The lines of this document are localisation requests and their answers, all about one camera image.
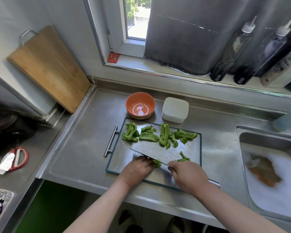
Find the red scissors handle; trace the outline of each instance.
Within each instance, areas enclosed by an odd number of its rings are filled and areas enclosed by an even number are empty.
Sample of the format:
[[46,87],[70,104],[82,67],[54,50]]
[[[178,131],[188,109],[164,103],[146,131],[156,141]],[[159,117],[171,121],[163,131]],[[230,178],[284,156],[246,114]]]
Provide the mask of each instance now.
[[[25,158],[21,164],[18,164],[20,152],[23,151],[25,154]],[[11,149],[9,153],[14,153],[15,157],[12,163],[12,167],[8,170],[8,172],[21,168],[27,163],[28,160],[28,152],[21,147],[17,147],[16,149]]]

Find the gray curtain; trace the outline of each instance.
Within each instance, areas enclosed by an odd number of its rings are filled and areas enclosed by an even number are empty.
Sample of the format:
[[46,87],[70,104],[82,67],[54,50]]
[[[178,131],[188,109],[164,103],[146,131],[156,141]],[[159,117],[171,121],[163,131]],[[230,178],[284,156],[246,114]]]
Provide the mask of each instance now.
[[267,34],[287,24],[291,0],[152,0],[144,57],[185,73],[208,74],[233,33],[256,15],[252,40],[230,73],[252,58]]

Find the forearm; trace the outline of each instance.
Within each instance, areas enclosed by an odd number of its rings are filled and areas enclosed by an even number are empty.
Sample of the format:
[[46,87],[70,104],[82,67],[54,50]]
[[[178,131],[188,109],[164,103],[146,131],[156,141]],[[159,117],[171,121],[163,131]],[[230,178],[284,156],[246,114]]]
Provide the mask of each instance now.
[[195,196],[231,233],[286,232],[214,186]]
[[129,188],[120,179],[96,200],[64,233],[104,233],[128,194]]

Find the window frame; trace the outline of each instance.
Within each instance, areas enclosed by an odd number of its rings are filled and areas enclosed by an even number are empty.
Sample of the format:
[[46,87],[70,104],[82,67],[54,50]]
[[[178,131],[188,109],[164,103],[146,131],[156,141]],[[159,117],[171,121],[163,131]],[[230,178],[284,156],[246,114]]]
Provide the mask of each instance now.
[[114,53],[143,58],[145,41],[128,39],[124,0],[103,0]]

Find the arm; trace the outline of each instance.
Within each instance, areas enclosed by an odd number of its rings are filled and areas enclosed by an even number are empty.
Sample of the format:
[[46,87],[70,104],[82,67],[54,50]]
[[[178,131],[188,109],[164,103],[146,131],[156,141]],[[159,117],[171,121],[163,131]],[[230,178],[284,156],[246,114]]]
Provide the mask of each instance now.
[[144,156],[131,161],[110,188],[79,216],[64,233],[107,232],[126,195],[153,169],[153,161]]
[[284,233],[274,223],[228,196],[208,181],[204,170],[196,163],[185,161],[168,163],[176,184],[194,196],[231,233]]

